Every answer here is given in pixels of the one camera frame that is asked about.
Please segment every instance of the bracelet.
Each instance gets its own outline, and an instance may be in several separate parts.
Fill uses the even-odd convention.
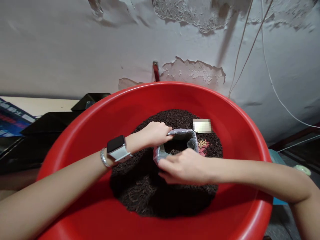
[[[106,148],[103,148],[103,149],[101,150],[101,152],[100,152],[101,161],[103,162],[103,164],[104,164],[106,167],[111,168],[111,166],[107,163],[107,160],[106,160],[106,158],[105,158],[105,156],[104,156],[104,150],[105,150],[105,149],[106,149]]]

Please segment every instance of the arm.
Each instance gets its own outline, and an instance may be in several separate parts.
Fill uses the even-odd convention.
[[[205,158],[191,149],[159,161],[169,184],[239,183],[289,203],[302,239],[320,235],[320,190],[304,173],[287,166],[249,160]]]
[[[170,130],[164,123],[151,122],[126,137],[127,151],[135,153],[167,142],[173,138],[167,136]],[[114,159],[106,152],[105,156],[114,165]],[[96,152],[4,199],[0,202],[0,239],[35,238],[109,170]]]

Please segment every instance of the red plastic basin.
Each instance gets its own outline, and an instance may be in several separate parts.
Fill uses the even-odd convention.
[[[185,109],[211,119],[224,158],[271,162],[258,128],[235,103],[198,85],[157,82],[112,94],[83,112],[57,139],[38,179],[99,151],[118,135],[129,135],[151,115],[169,109]],[[89,189],[40,239],[261,240],[270,219],[271,196],[234,184],[219,185],[211,205],[197,216],[140,217],[114,198],[110,175]]]

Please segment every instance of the white table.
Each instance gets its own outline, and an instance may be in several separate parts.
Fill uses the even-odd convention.
[[[69,112],[79,100],[51,99],[51,98],[24,98],[24,97],[2,97],[3,100],[11,102],[32,116],[42,116],[47,112]]]

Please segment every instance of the white label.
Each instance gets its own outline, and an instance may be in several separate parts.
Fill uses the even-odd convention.
[[[24,118],[25,120],[28,120],[29,122],[34,122],[35,121],[35,119],[33,119],[32,117],[29,117],[26,114],[22,115],[22,118]]]

